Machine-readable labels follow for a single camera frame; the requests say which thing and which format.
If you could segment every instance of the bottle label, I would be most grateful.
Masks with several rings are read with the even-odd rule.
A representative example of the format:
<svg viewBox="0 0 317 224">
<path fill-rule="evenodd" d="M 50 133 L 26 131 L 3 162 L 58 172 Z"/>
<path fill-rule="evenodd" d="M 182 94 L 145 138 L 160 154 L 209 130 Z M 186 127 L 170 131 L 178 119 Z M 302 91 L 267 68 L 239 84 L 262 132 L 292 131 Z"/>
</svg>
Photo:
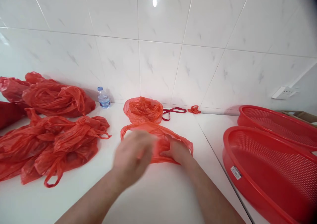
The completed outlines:
<svg viewBox="0 0 317 224">
<path fill-rule="evenodd" d="M 109 107 L 110 106 L 110 101 L 109 102 L 105 102 L 105 103 L 100 103 L 101 107 Z"/>
</svg>

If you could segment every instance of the white countertop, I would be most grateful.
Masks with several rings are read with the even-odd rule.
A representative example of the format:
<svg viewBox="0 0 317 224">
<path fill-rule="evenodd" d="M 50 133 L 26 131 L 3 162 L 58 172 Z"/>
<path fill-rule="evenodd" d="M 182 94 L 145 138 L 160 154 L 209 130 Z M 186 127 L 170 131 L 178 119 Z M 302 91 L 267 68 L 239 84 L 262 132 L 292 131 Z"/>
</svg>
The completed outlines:
<svg viewBox="0 0 317 224">
<path fill-rule="evenodd" d="M 60 183 L 54 188 L 46 188 L 43 185 L 44 177 L 26 185 L 21 185 L 20 176 L 0 182 L 1 223 L 54 223 L 111 169 L 113 154 L 120 142 L 121 128 L 130 124 L 123 113 L 123 104 L 112 104 L 107 110 L 101 109 L 97 104 L 97 108 L 89 116 L 105 117 L 110 124 L 108 132 L 112 137 L 109 140 L 99 140 L 96 156 L 84 166 L 65 172 Z M 160 125 L 193 142 L 194 158 L 244 221 L 250 224 L 247 213 L 195 116 L 191 113 L 173 113 L 170 121 L 162 121 Z M 23 119 L 2 130 L 0 135 L 28 122 L 28 119 Z M 219 130 L 220 124 L 214 124 L 212 127 L 214 139 L 220 141 L 223 134 Z M 203 223 L 203 218 L 190 180 L 182 167 L 160 163 L 151 164 L 145 175 L 121 194 L 103 223 L 199 224 Z"/>
<path fill-rule="evenodd" d="M 238 116 L 197 114 L 195 118 L 201 130 L 205 134 L 210 146 L 212 147 L 212 150 L 216 154 L 220 164 L 225 170 L 224 162 L 222 158 L 222 151 L 224 148 L 223 134 L 225 130 L 227 130 L 229 127 L 238 125 L 237 124 Z M 236 188 L 235 190 L 237 191 L 238 196 L 240 197 L 242 203 L 244 204 L 247 212 L 251 216 L 253 222 L 255 224 L 269 224 L 269 222 L 251 206 L 251 204 L 243 197 L 243 195 Z"/>
</svg>

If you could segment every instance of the electrical outlet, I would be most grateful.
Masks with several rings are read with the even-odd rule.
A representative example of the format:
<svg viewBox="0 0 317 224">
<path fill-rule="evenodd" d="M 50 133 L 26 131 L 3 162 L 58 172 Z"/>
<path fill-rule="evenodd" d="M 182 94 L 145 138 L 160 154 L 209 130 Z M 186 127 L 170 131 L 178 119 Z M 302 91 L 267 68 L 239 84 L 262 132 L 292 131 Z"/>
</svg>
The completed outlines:
<svg viewBox="0 0 317 224">
<path fill-rule="evenodd" d="M 290 87 L 280 87 L 272 96 L 274 99 L 288 100 L 291 96 L 299 91 Z"/>
</svg>

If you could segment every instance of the red colander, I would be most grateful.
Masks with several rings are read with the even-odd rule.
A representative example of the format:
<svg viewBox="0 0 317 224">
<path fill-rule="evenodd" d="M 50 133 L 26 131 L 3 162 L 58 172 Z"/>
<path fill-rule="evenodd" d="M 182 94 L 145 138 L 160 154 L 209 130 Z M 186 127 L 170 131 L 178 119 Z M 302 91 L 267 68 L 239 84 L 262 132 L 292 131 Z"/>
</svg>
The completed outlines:
<svg viewBox="0 0 317 224">
<path fill-rule="evenodd" d="M 239 126 L 257 128 L 309 151 L 317 151 L 317 129 L 315 127 L 262 107 L 244 105 L 239 107 L 239 111 Z"/>
<path fill-rule="evenodd" d="M 225 169 L 270 223 L 310 223 L 317 204 L 317 158 L 277 136 L 248 127 L 224 133 Z"/>
</svg>

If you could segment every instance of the forearm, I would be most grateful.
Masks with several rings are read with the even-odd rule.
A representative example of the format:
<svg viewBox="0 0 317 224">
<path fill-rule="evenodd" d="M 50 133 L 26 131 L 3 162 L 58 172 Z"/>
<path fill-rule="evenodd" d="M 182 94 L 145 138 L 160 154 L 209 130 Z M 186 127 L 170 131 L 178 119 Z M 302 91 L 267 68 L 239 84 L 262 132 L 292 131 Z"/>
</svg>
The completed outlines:
<svg viewBox="0 0 317 224">
<path fill-rule="evenodd" d="M 210 180 L 192 157 L 181 163 L 188 174 L 205 220 L 205 223 L 244 223 L 229 201 Z"/>
<path fill-rule="evenodd" d="M 55 224 L 101 224 L 123 192 L 112 171 L 102 177 Z"/>
</svg>

